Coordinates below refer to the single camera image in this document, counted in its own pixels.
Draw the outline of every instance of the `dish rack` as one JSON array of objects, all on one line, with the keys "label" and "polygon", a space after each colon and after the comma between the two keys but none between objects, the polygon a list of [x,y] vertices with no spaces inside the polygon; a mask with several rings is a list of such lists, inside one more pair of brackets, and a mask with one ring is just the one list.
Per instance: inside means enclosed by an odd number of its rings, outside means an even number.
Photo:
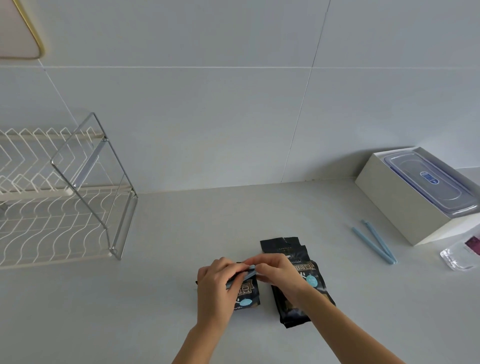
[{"label": "dish rack", "polygon": [[0,269],[120,260],[137,201],[95,113],[73,132],[0,130]]}]

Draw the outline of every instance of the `white box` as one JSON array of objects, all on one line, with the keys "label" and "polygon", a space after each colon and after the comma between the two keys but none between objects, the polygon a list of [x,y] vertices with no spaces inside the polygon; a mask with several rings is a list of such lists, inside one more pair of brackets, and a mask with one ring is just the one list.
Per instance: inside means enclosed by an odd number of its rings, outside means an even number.
[{"label": "white box", "polygon": [[447,216],[383,161],[385,156],[404,150],[416,151],[480,197],[479,185],[423,148],[373,153],[355,183],[403,236],[417,245],[462,235],[480,226],[480,212],[458,218]]}]

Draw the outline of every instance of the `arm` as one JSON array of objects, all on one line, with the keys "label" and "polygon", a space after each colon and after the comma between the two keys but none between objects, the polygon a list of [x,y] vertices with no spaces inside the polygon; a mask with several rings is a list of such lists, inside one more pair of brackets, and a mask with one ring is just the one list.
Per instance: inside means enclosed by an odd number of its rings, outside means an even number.
[{"label": "arm", "polygon": [[232,316],[245,274],[239,274],[228,290],[225,288],[227,280],[248,267],[220,258],[198,270],[197,324],[188,333],[172,364],[209,363]]},{"label": "arm", "polygon": [[274,284],[304,311],[342,364],[405,364],[311,287],[283,254],[260,254],[255,264],[258,280]]}]

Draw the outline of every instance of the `transparent lid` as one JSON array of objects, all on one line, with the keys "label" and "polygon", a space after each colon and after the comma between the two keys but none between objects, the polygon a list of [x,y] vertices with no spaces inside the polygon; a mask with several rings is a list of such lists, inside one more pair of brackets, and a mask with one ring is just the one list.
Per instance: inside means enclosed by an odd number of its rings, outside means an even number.
[{"label": "transparent lid", "polygon": [[448,215],[466,215],[478,206],[466,187],[414,151],[391,154],[384,162]]}]

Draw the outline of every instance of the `blue sealing clip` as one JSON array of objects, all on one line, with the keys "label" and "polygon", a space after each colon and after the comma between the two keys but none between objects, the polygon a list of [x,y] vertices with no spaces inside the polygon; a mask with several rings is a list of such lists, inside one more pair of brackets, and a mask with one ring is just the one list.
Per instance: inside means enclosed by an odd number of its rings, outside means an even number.
[{"label": "blue sealing clip", "polygon": [[243,279],[243,281],[246,281],[247,279],[249,278],[252,278],[255,274],[257,274],[257,271],[255,270],[255,265],[253,266],[250,266],[247,270],[244,270],[243,272],[238,272],[238,273],[235,273],[233,275],[232,278],[230,278],[228,281],[227,281],[227,289],[229,289],[231,286],[232,286],[232,283],[233,281],[235,280],[235,278],[237,277],[237,275],[239,274],[242,274],[242,273],[245,273],[245,272],[248,272],[247,275],[245,276],[245,278]]},{"label": "blue sealing clip", "polygon": [[383,250],[381,250],[378,246],[376,246],[369,238],[367,238],[363,233],[358,230],[357,228],[352,228],[353,232],[358,235],[360,239],[362,239],[374,252],[376,252],[379,256],[381,256],[388,264],[396,264],[398,263],[397,259],[393,255],[393,253],[388,248],[387,244],[385,244],[384,240],[378,235],[377,230],[373,227],[371,223],[368,221],[362,220],[362,224],[364,224],[368,230],[372,233],[375,239],[378,241],[380,246]]}]

